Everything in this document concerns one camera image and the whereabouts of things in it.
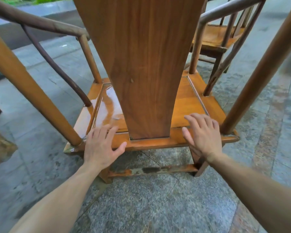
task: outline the stone floor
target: stone floor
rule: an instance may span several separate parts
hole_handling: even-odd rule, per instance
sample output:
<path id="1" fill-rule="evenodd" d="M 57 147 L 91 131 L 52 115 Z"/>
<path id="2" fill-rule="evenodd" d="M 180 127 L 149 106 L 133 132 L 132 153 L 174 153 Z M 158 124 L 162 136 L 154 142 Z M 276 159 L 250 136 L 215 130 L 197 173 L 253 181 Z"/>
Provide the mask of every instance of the stone floor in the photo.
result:
<path id="1" fill-rule="evenodd" d="M 226 0 L 210 1 L 211 9 Z M 213 92 L 226 112 L 291 8 L 291 0 L 268 0 L 251 34 Z M 42 46 L 85 91 L 93 81 L 74 37 Z M 91 44 L 99 71 L 107 77 Z M 71 125 L 82 102 L 32 45 L 14 50 L 28 72 Z M 212 65 L 199 62 L 205 80 Z M 0 133 L 19 149 L 0 164 L 0 233 L 81 165 L 66 156 L 65 139 L 7 80 L 0 81 Z M 235 160 L 291 187 L 291 56 L 237 125 L 241 141 L 224 152 Z M 113 168 L 192 162 L 187 148 L 126 152 Z M 208 168 L 199 178 L 189 174 L 116 178 L 90 187 L 72 232 L 265 232 L 224 180 Z"/>

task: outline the person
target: person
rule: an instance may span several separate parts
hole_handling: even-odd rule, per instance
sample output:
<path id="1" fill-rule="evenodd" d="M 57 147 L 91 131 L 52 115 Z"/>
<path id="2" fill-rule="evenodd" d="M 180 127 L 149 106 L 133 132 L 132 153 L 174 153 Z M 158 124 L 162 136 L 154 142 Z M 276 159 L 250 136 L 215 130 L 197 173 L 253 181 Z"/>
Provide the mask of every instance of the person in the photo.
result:
<path id="1" fill-rule="evenodd" d="M 193 130 L 192 137 L 187 128 L 182 129 L 190 148 L 200 153 L 222 176 L 263 228 L 268 232 L 291 232 L 291 188 L 238 164 L 224 154 L 217 121 L 200 114 L 185 118 Z M 126 142 L 115 151 L 111 149 L 117 129 L 106 125 L 91 130 L 87 136 L 84 164 L 25 213 L 10 232 L 70 232 L 93 180 L 125 151 Z"/>

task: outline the person's right hand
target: person's right hand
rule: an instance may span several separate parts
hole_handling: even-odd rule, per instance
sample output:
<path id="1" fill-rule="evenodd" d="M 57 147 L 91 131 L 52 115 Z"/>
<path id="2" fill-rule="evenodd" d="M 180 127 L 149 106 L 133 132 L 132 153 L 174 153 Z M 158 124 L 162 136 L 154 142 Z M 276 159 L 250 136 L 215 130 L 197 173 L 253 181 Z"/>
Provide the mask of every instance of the person's right hand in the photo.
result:
<path id="1" fill-rule="evenodd" d="M 201 154 L 208 162 L 222 153 L 221 135 L 217 121 L 205 114 L 193 113 L 184 118 L 189 121 L 193 138 L 186 127 L 182 128 L 183 137 L 193 152 Z"/>

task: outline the wooden chair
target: wooden chair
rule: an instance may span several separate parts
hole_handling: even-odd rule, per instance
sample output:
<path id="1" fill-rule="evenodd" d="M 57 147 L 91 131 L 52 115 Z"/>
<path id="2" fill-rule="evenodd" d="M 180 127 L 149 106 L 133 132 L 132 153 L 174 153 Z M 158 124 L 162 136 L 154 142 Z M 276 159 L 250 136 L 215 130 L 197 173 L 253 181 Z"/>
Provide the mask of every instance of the wooden chair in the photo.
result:
<path id="1" fill-rule="evenodd" d="M 214 58 L 215 60 L 210 60 L 206 58 L 199 58 L 199 61 L 204 61 L 210 64 L 213 64 L 213 69 L 211 75 L 217 71 L 223 55 L 225 52 L 235 43 L 238 39 L 243 35 L 243 32 L 247 26 L 248 21 L 250 20 L 250 16 L 253 10 L 253 6 L 250 6 L 242 11 L 236 26 L 234 26 L 238 12 L 232 13 L 230 15 L 230 19 L 228 25 L 223 25 L 224 17 L 221 18 L 221 22 L 219 25 L 217 24 L 207 24 L 202 41 L 202 48 L 200 50 L 200 55 L 205 55 L 210 58 Z M 194 35 L 190 52 L 192 52 L 194 43 L 195 43 L 196 35 Z"/>
<path id="2" fill-rule="evenodd" d="M 87 95 L 91 104 L 84 103 L 74 128 L 0 39 L 1 73 L 68 140 L 64 149 L 66 154 L 82 155 L 86 134 L 91 128 L 104 124 L 119 126 L 112 142 L 113 149 L 124 141 L 127 142 L 126 150 L 187 146 L 181 128 L 189 128 L 189 124 L 183 116 L 194 112 L 208 114 L 219 122 L 222 145 L 236 142 L 239 140 L 234 129 L 236 124 L 291 51 L 290 12 L 226 116 L 213 95 L 203 95 L 206 84 L 196 71 L 203 30 L 209 21 L 257 3 L 263 6 L 265 0 L 233 0 L 210 14 L 202 14 L 200 18 L 205 0 L 74 2 L 110 78 L 101 80 L 98 71 L 92 70 L 94 82 Z M 4 8 L 0 9 L 2 18 L 22 25 L 33 24 L 33 16 L 27 13 L 13 9 L 14 19 L 7 16 L 8 13 Z M 26 15 L 26 18 L 20 20 L 19 15 Z M 61 28 L 53 28 L 53 21 L 40 17 L 38 20 L 32 27 L 41 29 L 44 26 L 44 30 L 48 31 L 65 30 L 77 36 L 87 61 L 94 65 L 84 30 L 70 26 L 68 31 L 58 22 Z M 195 54 L 190 71 L 183 71 L 198 20 Z M 106 168 L 100 177 L 110 183 L 116 176 L 153 173 L 191 172 L 199 176 L 208 164 L 194 153 L 192 159 L 194 164 L 183 166 L 141 167 L 119 172 Z"/>

